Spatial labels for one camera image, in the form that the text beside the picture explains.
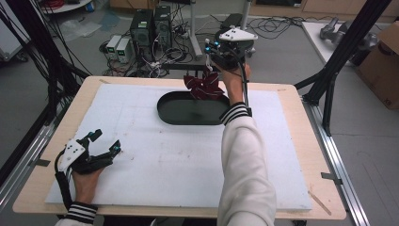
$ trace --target floor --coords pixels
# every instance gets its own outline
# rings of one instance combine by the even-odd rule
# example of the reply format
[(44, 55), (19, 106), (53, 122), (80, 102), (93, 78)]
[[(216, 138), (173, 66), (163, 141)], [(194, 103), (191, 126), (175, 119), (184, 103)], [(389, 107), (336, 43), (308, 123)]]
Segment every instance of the floor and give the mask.
[[(130, 25), (129, 15), (116, 18), (105, 5), (93, 13), (76, 10), (63, 13), (60, 23), (82, 20), (104, 24), (92, 36), (68, 41), (68, 46), (92, 74), (107, 69), (99, 46), (113, 34), (123, 34)], [(212, 17), (197, 20), (197, 27), (218, 26)], [(198, 36), (199, 42), (205, 37)], [(323, 61), (301, 27), (290, 26), (278, 38), (259, 39), (256, 53), (247, 62), (251, 82), (295, 84), (318, 73)], [(166, 78), (182, 78), (174, 72)], [(299, 91), (305, 94), (309, 88)], [(0, 165), (18, 145), (46, 105), (46, 83), (32, 62), (11, 61), (0, 65)], [(388, 110), (366, 87), (354, 67), (344, 67), (336, 81), (331, 118), (331, 133), (371, 225), (399, 225), (399, 111)], [(12, 204), (21, 187), (16, 188), (7, 205), (0, 208), (1, 225), (54, 225), (56, 216), (16, 214)], [(97, 217), (95, 225), (103, 218)], [(181, 218), (167, 218), (160, 225), (180, 225)], [(276, 225), (293, 225), (277, 219)], [(350, 217), (339, 221), (309, 220), (308, 225), (353, 225)]]

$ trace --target black tray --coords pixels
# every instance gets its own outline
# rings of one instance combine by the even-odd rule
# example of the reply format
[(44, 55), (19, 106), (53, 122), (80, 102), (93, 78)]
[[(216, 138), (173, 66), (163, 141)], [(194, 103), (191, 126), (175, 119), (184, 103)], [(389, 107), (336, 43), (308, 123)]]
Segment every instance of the black tray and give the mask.
[(220, 115), (230, 106), (229, 98), (196, 100), (189, 91), (172, 91), (163, 95), (157, 104), (159, 118), (175, 125), (219, 125)]

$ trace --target person's right arm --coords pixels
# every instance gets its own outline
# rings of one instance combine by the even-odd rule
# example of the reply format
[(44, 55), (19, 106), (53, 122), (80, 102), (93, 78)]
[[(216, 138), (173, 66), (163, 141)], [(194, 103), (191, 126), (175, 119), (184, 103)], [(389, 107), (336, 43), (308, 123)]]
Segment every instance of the person's right arm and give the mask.
[(226, 125), (222, 139), (225, 181), (217, 225), (271, 226), (276, 214), (276, 194), (267, 178), (263, 137), (243, 103), (241, 77), (222, 73), (231, 107), (221, 117)]

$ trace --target black and white striped cuff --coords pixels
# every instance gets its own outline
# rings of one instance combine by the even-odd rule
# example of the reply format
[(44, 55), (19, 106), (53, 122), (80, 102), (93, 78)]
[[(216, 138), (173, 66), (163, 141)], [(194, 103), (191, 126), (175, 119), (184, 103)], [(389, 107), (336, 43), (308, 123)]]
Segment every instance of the black and white striped cuff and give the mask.
[(224, 125), (227, 125), (230, 121), (237, 119), (238, 117), (249, 116), (246, 105), (244, 102), (235, 103), (221, 116), (220, 120)]
[(74, 219), (82, 223), (93, 224), (97, 207), (81, 202), (73, 202), (65, 218)]

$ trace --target brown box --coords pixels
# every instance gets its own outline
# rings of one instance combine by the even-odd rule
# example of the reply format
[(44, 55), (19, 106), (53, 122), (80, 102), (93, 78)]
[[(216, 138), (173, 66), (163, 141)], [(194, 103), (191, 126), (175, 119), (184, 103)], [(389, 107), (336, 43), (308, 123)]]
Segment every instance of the brown box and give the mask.
[(154, 9), (159, 3), (159, 0), (110, 0), (111, 8), (118, 9), (138, 9), (150, 8)]
[(399, 22), (377, 36), (380, 42), (357, 73), (388, 109), (399, 109)]

